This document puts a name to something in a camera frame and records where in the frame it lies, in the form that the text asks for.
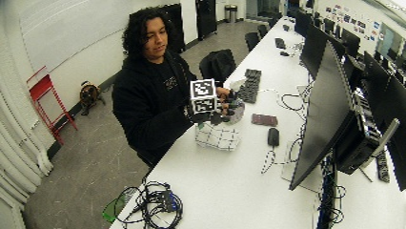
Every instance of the black cable bundle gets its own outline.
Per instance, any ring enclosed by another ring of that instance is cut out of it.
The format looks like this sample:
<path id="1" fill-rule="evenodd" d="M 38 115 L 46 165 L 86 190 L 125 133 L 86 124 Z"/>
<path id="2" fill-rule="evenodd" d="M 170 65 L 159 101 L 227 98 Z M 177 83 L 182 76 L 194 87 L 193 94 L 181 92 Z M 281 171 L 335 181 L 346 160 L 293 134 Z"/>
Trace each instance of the black cable bundle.
<path id="1" fill-rule="evenodd" d="M 321 168 L 323 183 L 321 190 L 322 196 L 318 194 L 321 203 L 317 208 L 319 211 L 317 229 L 330 229 L 334 224 L 341 223 L 343 220 L 343 213 L 339 209 L 341 200 L 344 197 L 344 188 L 335 184 L 335 168 L 330 157 L 322 161 Z M 335 199 L 339 199 L 339 208 L 335 207 Z"/>
<path id="2" fill-rule="evenodd" d="M 143 228 L 159 228 L 159 229 L 175 228 L 181 220 L 182 204 L 178 196 L 170 190 L 170 185 L 167 183 L 159 183 L 157 181 L 146 182 L 146 177 L 143 177 L 142 179 L 142 184 L 143 184 L 142 185 L 143 189 L 139 189 L 137 187 L 130 187 L 132 189 L 137 190 L 137 192 L 133 195 L 138 194 L 138 196 L 136 197 L 136 206 L 125 219 L 118 218 L 116 212 L 116 205 L 114 205 L 116 220 L 121 222 L 124 229 L 126 228 L 126 225 L 129 223 L 136 223 L 136 222 L 143 222 L 145 223 Z M 128 189 L 129 188 L 126 188 L 121 192 L 117 199 L 121 198 L 121 196 L 125 194 L 125 191 Z M 141 212 L 142 218 L 129 221 L 128 219 L 137 212 Z M 163 214 L 166 216 L 169 215 L 173 217 L 173 220 L 170 222 L 167 222 L 161 218 Z M 163 221 L 167 224 L 167 226 L 162 226 L 161 225 L 162 223 L 155 223 L 158 219 Z"/>

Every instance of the white desk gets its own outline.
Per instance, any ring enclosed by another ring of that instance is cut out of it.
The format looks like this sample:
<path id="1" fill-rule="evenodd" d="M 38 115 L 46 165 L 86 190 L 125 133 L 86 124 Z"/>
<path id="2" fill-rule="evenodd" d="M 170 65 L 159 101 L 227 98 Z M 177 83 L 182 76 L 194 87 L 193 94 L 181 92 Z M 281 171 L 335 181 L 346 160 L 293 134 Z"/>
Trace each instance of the white desk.
<path id="1" fill-rule="evenodd" d="M 282 24 L 290 26 L 283 31 Z M 297 85 L 307 85 L 307 71 L 299 66 L 298 55 L 279 56 L 274 38 L 281 37 L 291 47 L 303 38 L 293 32 L 293 24 L 281 20 L 237 67 L 231 80 L 243 77 L 246 69 L 262 71 L 255 104 L 246 104 L 245 115 L 234 125 L 242 139 L 233 152 L 201 147 L 190 128 L 149 174 L 149 180 L 166 182 L 182 201 L 182 220 L 177 228 L 315 228 L 318 218 L 317 193 L 297 187 L 289 191 L 289 181 L 281 178 L 283 166 L 273 165 L 261 174 L 266 152 L 267 127 L 251 124 L 251 113 L 278 117 L 281 145 L 275 147 L 275 161 L 285 161 L 287 142 L 298 137 L 303 120 L 277 104 L 278 94 L 297 94 Z M 291 107 L 299 99 L 289 99 Z M 398 191 L 394 175 L 391 183 L 367 181 L 359 171 L 347 176 L 338 173 L 338 185 L 346 188 L 342 199 L 343 221 L 334 228 L 404 229 L 406 200 Z M 133 207 L 132 199 L 121 211 L 121 219 Z M 142 228 L 143 223 L 128 228 Z M 122 228 L 114 221 L 110 229 Z"/>

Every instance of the gray floor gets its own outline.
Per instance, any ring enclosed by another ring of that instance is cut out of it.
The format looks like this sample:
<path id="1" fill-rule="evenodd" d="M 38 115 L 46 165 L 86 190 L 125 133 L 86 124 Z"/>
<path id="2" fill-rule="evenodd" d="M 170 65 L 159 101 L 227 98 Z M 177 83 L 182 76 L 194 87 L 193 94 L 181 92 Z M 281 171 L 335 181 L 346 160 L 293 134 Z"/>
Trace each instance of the gray floor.
<path id="1" fill-rule="evenodd" d="M 199 76 L 198 64 L 211 51 L 230 49 L 235 64 L 247 54 L 243 35 L 257 31 L 257 23 L 218 25 L 217 34 L 186 50 L 181 56 L 190 71 Z M 22 213 L 28 229 L 106 229 L 110 223 L 101 217 L 106 204 L 125 186 L 138 186 L 147 166 L 129 149 L 121 125 L 112 113 L 110 90 L 88 116 L 77 115 L 78 131 L 66 125 L 65 142 L 52 158 L 53 171 L 29 197 Z"/>

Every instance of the red chair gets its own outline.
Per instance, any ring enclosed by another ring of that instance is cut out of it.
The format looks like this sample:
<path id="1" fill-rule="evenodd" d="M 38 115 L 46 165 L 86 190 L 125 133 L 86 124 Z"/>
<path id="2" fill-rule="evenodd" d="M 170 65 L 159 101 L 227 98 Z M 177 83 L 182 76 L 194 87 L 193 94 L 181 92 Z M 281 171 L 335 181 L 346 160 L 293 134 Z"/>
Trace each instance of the red chair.
<path id="1" fill-rule="evenodd" d="M 64 145 L 64 141 L 60 136 L 62 127 L 68 123 L 70 123 L 76 131 L 77 127 L 73 118 L 65 109 L 60 96 L 56 93 L 45 66 L 26 80 L 26 85 L 40 118 L 45 123 L 50 134 L 54 136 L 60 144 Z M 58 108 L 56 108 L 54 104 L 52 104 L 53 99 L 57 101 Z M 56 109 L 61 109 L 61 113 L 54 114 Z"/>

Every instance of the small box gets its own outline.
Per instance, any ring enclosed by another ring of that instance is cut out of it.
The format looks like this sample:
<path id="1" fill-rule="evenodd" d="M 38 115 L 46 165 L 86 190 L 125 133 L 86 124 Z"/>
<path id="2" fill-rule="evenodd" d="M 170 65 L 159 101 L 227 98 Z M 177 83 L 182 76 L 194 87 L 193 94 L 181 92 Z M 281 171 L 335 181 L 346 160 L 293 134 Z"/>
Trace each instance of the small box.
<path id="1" fill-rule="evenodd" d="M 217 99 L 214 79 L 190 82 L 190 102 L 194 114 L 215 111 Z"/>

